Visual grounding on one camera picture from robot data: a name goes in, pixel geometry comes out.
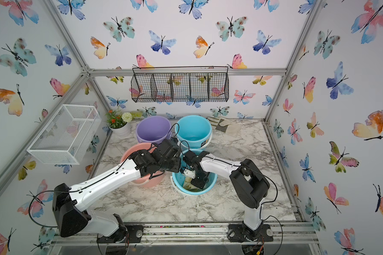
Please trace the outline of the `yellow microfiber cloth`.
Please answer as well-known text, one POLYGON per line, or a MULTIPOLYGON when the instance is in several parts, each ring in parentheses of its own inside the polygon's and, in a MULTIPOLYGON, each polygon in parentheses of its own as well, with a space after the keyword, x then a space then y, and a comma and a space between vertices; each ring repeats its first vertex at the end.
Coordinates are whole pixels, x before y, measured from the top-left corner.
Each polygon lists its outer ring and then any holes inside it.
POLYGON ((201 191, 200 188, 194 186, 193 184, 191 184, 191 181, 193 179, 189 178, 189 177, 186 177, 185 180, 184 180, 184 184, 183 184, 183 188, 187 191, 190 191, 190 192, 199 192, 201 191))

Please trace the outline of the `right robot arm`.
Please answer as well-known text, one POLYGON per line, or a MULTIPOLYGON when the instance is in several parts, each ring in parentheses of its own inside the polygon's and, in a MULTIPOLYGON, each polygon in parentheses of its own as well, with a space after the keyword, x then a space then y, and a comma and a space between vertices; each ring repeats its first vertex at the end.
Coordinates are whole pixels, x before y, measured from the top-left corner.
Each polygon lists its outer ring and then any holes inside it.
POLYGON ((270 225, 265 224, 261 218, 270 183, 252 160, 230 161, 206 151, 196 154, 189 150, 184 153, 183 161, 186 164, 184 173, 188 171, 186 176, 191 178, 191 185, 198 189, 208 184, 211 173, 227 177, 233 184, 238 198, 245 205, 245 214, 241 227, 236 230, 229 228, 230 241, 273 241, 270 225))

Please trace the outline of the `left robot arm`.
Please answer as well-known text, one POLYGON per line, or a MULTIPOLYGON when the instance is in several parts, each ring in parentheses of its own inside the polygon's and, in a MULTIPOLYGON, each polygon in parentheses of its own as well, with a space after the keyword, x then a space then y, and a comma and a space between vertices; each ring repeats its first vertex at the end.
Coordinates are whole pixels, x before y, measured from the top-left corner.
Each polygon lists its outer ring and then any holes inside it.
POLYGON ((72 187, 64 183, 57 186, 52 191, 52 210, 60 237, 93 233, 101 235, 102 243, 118 243, 127 239, 128 230, 119 215, 97 212, 91 206, 108 193, 142 176, 153 175, 157 171, 179 171, 180 153, 178 145, 160 144, 152 152, 143 149, 132 153, 122 163, 86 182, 72 187))

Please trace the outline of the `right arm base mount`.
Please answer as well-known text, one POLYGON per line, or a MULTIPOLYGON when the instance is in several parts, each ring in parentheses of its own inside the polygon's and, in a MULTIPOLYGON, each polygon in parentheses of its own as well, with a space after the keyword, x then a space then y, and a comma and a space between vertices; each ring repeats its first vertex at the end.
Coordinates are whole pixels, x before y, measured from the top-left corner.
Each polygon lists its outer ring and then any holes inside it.
POLYGON ((260 224, 260 226, 252 230, 244 223, 239 224, 229 224, 227 239, 230 242, 248 242, 248 241, 260 241, 260 242, 272 242, 273 241, 273 232, 270 225, 260 224))

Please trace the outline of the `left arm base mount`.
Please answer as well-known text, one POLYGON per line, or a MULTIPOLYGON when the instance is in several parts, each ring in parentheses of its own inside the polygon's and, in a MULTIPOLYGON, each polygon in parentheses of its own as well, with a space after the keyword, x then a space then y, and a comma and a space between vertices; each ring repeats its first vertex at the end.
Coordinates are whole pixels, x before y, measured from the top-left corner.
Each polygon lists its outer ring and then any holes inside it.
POLYGON ((143 236, 144 226, 143 225, 125 225, 124 227, 120 226, 118 230, 113 233, 110 237, 99 237, 97 238, 98 244, 114 244, 114 243, 124 243, 124 244, 137 244, 141 243, 141 238, 143 236))

